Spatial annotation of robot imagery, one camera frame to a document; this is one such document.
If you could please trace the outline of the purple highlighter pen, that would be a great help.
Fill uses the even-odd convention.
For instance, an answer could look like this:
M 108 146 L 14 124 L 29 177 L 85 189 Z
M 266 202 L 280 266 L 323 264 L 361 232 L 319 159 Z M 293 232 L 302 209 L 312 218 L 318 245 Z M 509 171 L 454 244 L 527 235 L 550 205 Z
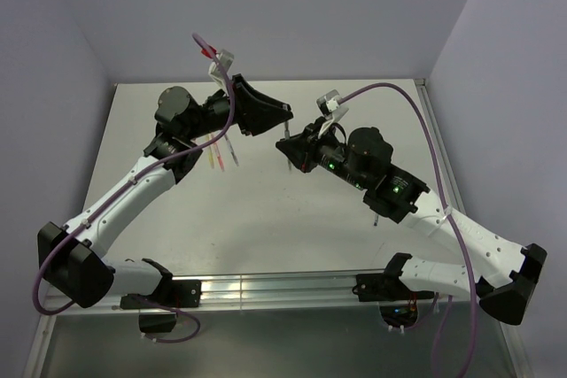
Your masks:
M 239 167 L 239 160 L 238 160 L 236 151 L 234 150 L 234 147 L 233 147 L 233 145 L 232 145 L 231 140 L 229 139 L 229 137 L 228 137 L 227 135 L 224 136 L 224 140 L 225 140 L 225 142 L 226 142 L 226 144 L 227 144 L 227 146 L 228 146 L 228 148 L 229 148 L 230 155 L 231 155 L 231 157 L 232 157 L 232 159 L 233 159 L 235 165 L 236 165 L 237 167 Z

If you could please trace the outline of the pink highlighter pen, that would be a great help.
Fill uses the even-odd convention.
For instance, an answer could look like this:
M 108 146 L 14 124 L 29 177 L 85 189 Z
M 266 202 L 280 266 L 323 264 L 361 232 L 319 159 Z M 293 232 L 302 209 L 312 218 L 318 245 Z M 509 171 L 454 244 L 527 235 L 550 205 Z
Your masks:
M 221 151 L 219 149 L 218 143 L 214 142 L 212 144 L 212 147 L 213 147 L 214 157 L 216 158 L 217 163 L 218 163 L 218 167 L 220 168 L 220 170 L 222 172 L 224 172 L 225 166 L 224 166 L 224 163 L 223 163 L 223 160 L 222 160 Z

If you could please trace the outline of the yellow highlighter pen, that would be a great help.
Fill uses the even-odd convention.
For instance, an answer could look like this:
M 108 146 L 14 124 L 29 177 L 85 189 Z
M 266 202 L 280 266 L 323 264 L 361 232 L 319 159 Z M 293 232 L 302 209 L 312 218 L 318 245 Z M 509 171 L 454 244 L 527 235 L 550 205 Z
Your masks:
M 206 139 L 206 142 L 209 143 L 209 144 L 207 145 L 207 147 L 206 147 L 208 162 L 209 162 L 209 165 L 210 165 L 211 169 L 214 170 L 215 162 L 214 162 L 213 149 L 212 149 L 211 144 L 210 144 L 210 141 L 211 141 L 211 136 L 210 136 L 210 134 L 206 134 L 205 139 Z

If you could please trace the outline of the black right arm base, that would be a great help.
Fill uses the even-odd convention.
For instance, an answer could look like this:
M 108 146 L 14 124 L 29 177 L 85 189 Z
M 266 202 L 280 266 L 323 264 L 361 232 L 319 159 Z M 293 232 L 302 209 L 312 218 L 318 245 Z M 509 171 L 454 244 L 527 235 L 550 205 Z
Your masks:
M 383 273 L 357 274 L 352 293 L 361 303 L 386 302 L 380 308 L 383 320 L 393 327 L 408 327 L 418 319 L 418 302 L 433 300 L 435 294 L 428 290 L 413 291 L 398 278 Z

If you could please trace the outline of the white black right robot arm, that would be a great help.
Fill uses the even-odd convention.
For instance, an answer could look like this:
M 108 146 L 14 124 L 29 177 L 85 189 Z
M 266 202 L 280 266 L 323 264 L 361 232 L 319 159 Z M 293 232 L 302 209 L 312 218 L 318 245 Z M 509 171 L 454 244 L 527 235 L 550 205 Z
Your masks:
M 520 245 L 445 207 L 439 195 L 392 163 L 393 148 L 375 127 L 356 128 L 341 142 L 323 120 L 276 143 L 291 164 L 307 174 L 320 166 L 363 193 L 377 216 L 412 229 L 462 255 L 461 264 L 433 262 L 397 253 L 382 272 L 359 274 L 353 293 L 362 302 L 401 301 L 435 294 L 469 298 L 492 318 L 512 326 L 524 319 L 547 253 L 536 243 Z

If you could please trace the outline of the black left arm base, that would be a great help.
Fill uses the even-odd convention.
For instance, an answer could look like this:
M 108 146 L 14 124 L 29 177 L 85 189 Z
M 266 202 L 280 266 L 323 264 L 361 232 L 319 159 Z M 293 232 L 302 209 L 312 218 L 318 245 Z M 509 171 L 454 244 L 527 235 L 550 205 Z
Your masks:
M 158 309 L 159 313 L 139 313 L 138 327 L 143 338 L 153 343 L 185 343 L 195 338 L 201 330 L 200 320 L 188 309 L 199 307 L 202 281 L 197 279 L 172 280 L 154 294 L 143 296 L 128 294 L 120 299 L 123 311 Z M 188 320 L 193 328 L 187 336 L 167 337 L 181 320 Z

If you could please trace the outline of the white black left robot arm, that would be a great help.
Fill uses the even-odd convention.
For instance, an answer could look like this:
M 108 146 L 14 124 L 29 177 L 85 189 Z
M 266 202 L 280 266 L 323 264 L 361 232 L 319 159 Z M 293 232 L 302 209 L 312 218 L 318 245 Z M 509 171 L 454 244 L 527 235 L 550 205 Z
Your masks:
M 291 107 L 254 89 L 241 75 L 228 95 L 219 89 L 199 104 L 180 86 L 165 89 L 154 114 L 156 134 L 142 157 L 109 192 L 65 225 L 47 223 L 37 236 L 40 276 L 73 305 L 89 308 L 110 295 L 139 296 L 162 306 L 173 295 L 173 275 L 143 258 L 119 264 L 105 256 L 126 227 L 159 196 L 184 179 L 198 162 L 198 138 L 238 125 L 261 135 L 290 120 Z

